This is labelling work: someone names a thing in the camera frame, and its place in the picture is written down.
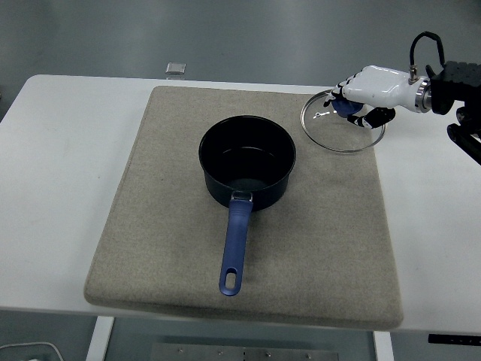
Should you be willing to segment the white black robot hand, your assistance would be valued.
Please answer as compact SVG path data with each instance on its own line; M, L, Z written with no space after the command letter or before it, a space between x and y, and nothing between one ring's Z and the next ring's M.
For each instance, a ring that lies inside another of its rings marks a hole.
M414 113L430 111L430 80L369 65L332 88L323 106L331 106L353 125L375 129L395 118L396 107Z

